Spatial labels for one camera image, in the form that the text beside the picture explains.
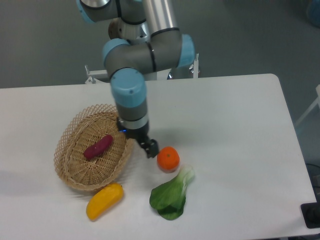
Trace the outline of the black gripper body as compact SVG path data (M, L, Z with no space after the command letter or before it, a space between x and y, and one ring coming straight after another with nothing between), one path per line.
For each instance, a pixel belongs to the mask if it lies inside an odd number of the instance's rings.
M143 117L136 121L123 120L117 117L117 128L124 133L128 139L136 140L140 145L145 145L150 141L148 136L149 121Z

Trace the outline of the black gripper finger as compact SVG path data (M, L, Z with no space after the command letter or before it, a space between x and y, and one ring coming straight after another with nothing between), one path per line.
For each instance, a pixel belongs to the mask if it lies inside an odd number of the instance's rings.
M138 141L139 146L145 151L148 159L154 158L159 154L158 142L154 139L145 138Z

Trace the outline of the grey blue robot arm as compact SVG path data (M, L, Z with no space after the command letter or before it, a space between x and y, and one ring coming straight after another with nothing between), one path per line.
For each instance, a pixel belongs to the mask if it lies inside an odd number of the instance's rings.
M190 66L196 54L192 38L181 33L170 0L79 0L76 4L89 23L118 22L116 37L102 49L117 127L136 140L148 158L154 158L159 147L148 136L145 75Z

